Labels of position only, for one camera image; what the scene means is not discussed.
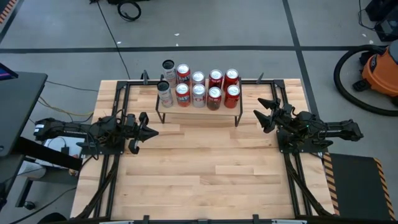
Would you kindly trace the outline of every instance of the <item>white can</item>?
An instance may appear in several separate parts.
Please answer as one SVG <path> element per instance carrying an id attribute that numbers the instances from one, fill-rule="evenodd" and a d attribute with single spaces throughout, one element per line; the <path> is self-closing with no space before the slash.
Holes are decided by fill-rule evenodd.
<path id="1" fill-rule="evenodd" d="M 205 82 L 205 74 L 203 74 L 203 72 L 195 72 L 192 75 L 192 86 L 195 86 L 196 84 L 206 85 Z"/>
<path id="2" fill-rule="evenodd" d="M 172 60 L 166 60 L 162 64 L 164 70 L 164 78 L 170 84 L 171 88 L 177 86 L 177 72 L 175 71 L 175 65 Z"/>
<path id="3" fill-rule="evenodd" d="M 170 84 L 167 81 L 160 81 L 157 83 L 157 90 L 159 91 L 159 99 L 162 105 L 166 108 L 173 106 L 173 96 Z"/>
<path id="4" fill-rule="evenodd" d="M 192 91 L 192 102 L 196 108 L 202 108 L 206 105 L 206 88 L 202 84 L 196 84 Z"/>

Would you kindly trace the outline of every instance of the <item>chair wheel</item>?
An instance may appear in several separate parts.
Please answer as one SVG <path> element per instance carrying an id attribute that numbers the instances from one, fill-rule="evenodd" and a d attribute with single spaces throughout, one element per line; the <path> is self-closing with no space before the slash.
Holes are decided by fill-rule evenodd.
<path id="1" fill-rule="evenodd" d="M 26 208 L 28 210 L 33 210 L 33 209 L 36 208 L 36 205 L 33 202 L 25 202 L 24 203 L 24 208 Z"/>

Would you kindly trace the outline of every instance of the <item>power cable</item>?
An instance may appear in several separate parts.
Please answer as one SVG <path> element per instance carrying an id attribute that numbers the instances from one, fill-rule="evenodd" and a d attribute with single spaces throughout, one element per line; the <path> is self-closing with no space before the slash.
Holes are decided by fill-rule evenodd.
<path id="1" fill-rule="evenodd" d="M 85 119 L 84 121 L 72 121 L 73 123 L 84 123 L 86 121 L 88 121 L 90 118 L 92 118 L 94 115 L 94 113 L 92 113 L 87 119 Z"/>
<path id="2" fill-rule="evenodd" d="M 126 12 L 124 12 L 122 10 L 122 6 L 124 4 L 132 4 L 134 7 L 136 7 L 138 10 L 138 15 L 135 17 L 129 16 L 129 14 L 127 14 Z M 122 17 L 122 19 L 124 19 L 125 21 L 128 21 L 128 22 L 136 21 L 138 18 L 141 17 L 141 7 L 139 7 L 139 5 L 133 0 L 123 0 L 118 4 L 118 13 L 119 13 L 119 16 Z"/>
<path id="3" fill-rule="evenodd" d="M 69 111 L 66 111 L 66 110 L 63 110 L 63 109 L 60 109 L 60 108 L 51 106 L 51 105 L 50 105 L 49 103 L 47 103 L 46 100 L 45 100 L 44 98 L 42 98 L 41 96 L 40 96 L 39 98 L 43 101 L 43 103 L 40 102 L 40 101 L 38 101 L 41 105 L 43 105 L 43 106 L 45 106 L 45 107 L 48 107 L 48 108 L 51 108 L 51 109 L 53 109 L 53 110 L 55 110 L 55 111 L 58 111 L 58 112 L 67 113 L 67 114 L 71 114 L 71 115 L 74 115 L 74 116 L 89 116 L 89 115 L 91 115 L 91 114 L 93 113 L 93 112 L 89 112 L 89 113 L 85 113 L 85 114 L 76 114 L 76 113 L 72 113 L 72 112 L 69 112 Z"/>
<path id="4" fill-rule="evenodd" d="M 77 87 L 74 87 L 74 86 L 65 85 L 65 84 L 56 83 L 56 82 L 51 82 L 51 81 L 45 81 L 45 82 L 48 82 L 48 83 L 51 83 L 51 84 L 54 84 L 54 85 L 65 86 L 65 87 L 72 88 L 72 89 L 75 89 L 75 90 L 98 92 L 98 90 L 90 90 L 90 89 L 84 89 L 84 88 L 77 88 Z"/>
<path id="5" fill-rule="evenodd" d="M 64 191 L 62 194 L 60 194 L 56 199 L 52 200 L 50 203 L 44 205 L 43 207 L 39 208 L 39 209 L 36 210 L 35 212 L 32 212 L 32 213 L 30 213 L 29 215 L 27 215 L 27 216 L 25 216 L 25 217 L 23 217 L 23 218 L 20 218 L 20 219 L 18 219 L 18 220 L 16 220 L 16 221 L 12 222 L 12 223 L 10 223 L 10 224 L 17 224 L 17 223 L 22 222 L 22 221 L 24 221 L 25 219 L 27 219 L 27 218 L 29 218 L 29 217 L 35 215 L 36 213 L 41 212 L 43 209 L 47 208 L 48 206 L 50 206 L 51 204 L 53 204 L 54 202 L 56 202 L 58 199 L 60 199 L 63 195 L 65 195 L 65 194 L 68 193 L 69 191 L 72 191 L 72 190 L 75 190 L 75 189 L 76 189 L 76 187 Z"/>
<path id="6" fill-rule="evenodd" d="M 65 145 L 64 145 L 64 147 L 66 147 L 67 146 L 67 142 L 66 142 L 66 140 L 63 138 L 63 137 L 61 137 L 61 136 L 58 136 L 58 137 L 56 137 L 56 138 L 53 138 L 53 139 L 51 139 L 50 140 L 50 142 L 49 142 L 49 144 L 47 145 L 47 147 L 50 147 L 50 143 L 54 140 L 54 139 L 57 139 L 57 138 L 60 138 L 60 139 L 62 139 L 63 140 L 63 142 L 65 143 Z"/>
<path id="7" fill-rule="evenodd" d="M 29 121 L 33 123 L 33 125 L 36 125 L 35 122 L 29 118 Z"/>
<path id="8" fill-rule="evenodd" d="M 15 177 L 17 177 L 19 175 L 24 175 L 24 174 L 27 174 L 27 173 L 30 173 L 30 172 L 41 170 L 41 169 L 45 169 L 45 167 L 34 169 L 34 170 L 29 170 L 29 171 L 26 171 L 26 172 L 23 172 L 23 173 L 20 173 L 20 174 L 13 175 L 12 177 L 9 177 L 5 181 L 3 181 L 2 184 L 5 184 L 8 180 L 11 180 L 11 179 L 13 179 L 13 178 L 15 178 Z"/>
<path id="9" fill-rule="evenodd" d="M 120 50 L 119 50 L 118 44 L 116 43 L 116 40 L 115 40 L 115 38 L 114 38 L 114 36 L 113 36 L 113 34 L 112 34 L 111 29 L 109 28 L 108 22 L 106 22 L 106 19 L 105 19 L 104 13 L 102 12 L 102 9 L 101 9 L 100 4 L 98 3 L 98 1 L 97 1 L 96 3 L 97 3 L 97 5 L 98 5 L 99 11 L 101 12 L 102 18 L 104 19 L 104 22 L 105 22 L 105 24 L 106 24 L 106 27 L 108 28 L 109 33 L 111 34 L 111 37 L 112 37 L 113 42 L 114 42 L 114 45 L 115 45 L 116 49 L 118 50 L 118 54 L 119 54 L 120 59 L 122 60 L 124 69 L 126 69 L 127 77 L 129 77 L 129 80 L 130 80 L 130 79 L 131 79 L 131 78 L 130 78 L 130 73 L 129 73 L 129 70 L 127 69 L 126 64 L 124 63 L 124 60 L 123 60 L 123 58 L 122 58 L 122 55 L 120 54 Z"/>

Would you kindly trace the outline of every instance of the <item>wooden table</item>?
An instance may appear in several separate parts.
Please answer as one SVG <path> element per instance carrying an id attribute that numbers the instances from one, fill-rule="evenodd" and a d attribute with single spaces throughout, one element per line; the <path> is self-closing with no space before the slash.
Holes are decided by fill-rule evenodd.
<path id="1" fill-rule="evenodd" d="M 101 82 L 93 121 L 111 114 L 116 82 Z M 308 110 L 300 80 L 287 79 L 285 84 L 297 113 Z M 253 214 L 293 218 L 275 132 L 263 133 L 252 112 L 270 113 L 257 98 L 271 99 L 271 90 L 268 85 L 243 85 L 243 93 L 243 116 L 235 128 L 232 117 L 195 114 L 168 114 L 161 124 L 155 112 L 156 87 L 131 87 L 127 112 L 138 116 L 146 111 L 148 126 L 160 134 L 140 143 L 137 156 L 126 147 L 119 163 L 112 219 L 142 220 L 144 215 L 151 220 L 252 219 Z M 309 154 L 301 158 L 308 188 L 333 213 L 321 160 Z M 83 210 L 98 188 L 101 166 L 102 156 L 84 166 L 71 217 Z M 304 214 L 300 191 L 298 200 Z"/>

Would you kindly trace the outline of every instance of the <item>soda can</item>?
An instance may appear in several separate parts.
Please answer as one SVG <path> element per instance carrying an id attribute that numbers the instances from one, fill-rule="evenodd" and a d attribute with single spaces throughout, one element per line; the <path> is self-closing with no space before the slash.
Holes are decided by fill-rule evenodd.
<path id="1" fill-rule="evenodd" d="M 177 86 L 177 72 L 175 71 L 175 65 L 172 60 L 166 60 L 162 64 L 164 70 L 164 78 L 170 84 L 171 88 Z"/>
<path id="2" fill-rule="evenodd" d="M 192 75 L 192 86 L 195 86 L 197 84 L 206 86 L 205 74 L 203 74 L 203 72 L 195 72 Z"/>
<path id="3" fill-rule="evenodd" d="M 191 104 L 191 96 L 187 84 L 178 84 L 175 88 L 175 94 L 177 96 L 178 105 L 186 107 Z"/>
<path id="4" fill-rule="evenodd" d="M 181 64 L 177 67 L 177 80 L 178 83 L 185 83 L 191 86 L 191 70 L 188 65 Z"/>
<path id="5" fill-rule="evenodd" d="M 240 92 L 241 91 L 237 85 L 230 85 L 225 93 L 225 107 L 235 108 L 239 101 Z"/>
<path id="6" fill-rule="evenodd" d="M 214 69 L 209 74 L 209 89 L 218 87 L 221 89 L 223 84 L 223 73 L 220 70 Z"/>
<path id="7" fill-rule="evenodd" d="M 173 106 L 173 96 L 170 84 L 167 81 L 160 81 L 157 83 L 157 90 L 159 91 L 159 99 L 162 105 L 166 108 Z"/>
<path id="8" fill-rule="evenodd" d="M 221 89 L 218 87 L 211 87 L 207 95 L 207 107 L 210 110 L 218 110 L 221 105 Z"/>
<path id="9" fill-rule="evenodd" d="M 231 68 L 228 69 L 225 73 L 224 76 L 224 85 L 223 85 L 223 90 L 224 92 L 227 91 L 228 87 L 230 85 L 236 85 L 238 84 L 239 81 L 239 74 L 238 71 L 236 71 L 235 69 Z"/>
<path id="10" fill-rule="evenodd" d="M 206 88 L 204 85 L 196 84 L 192 88 L 192 104 L 197 108 L 202 108 L 206 105 Z"/>

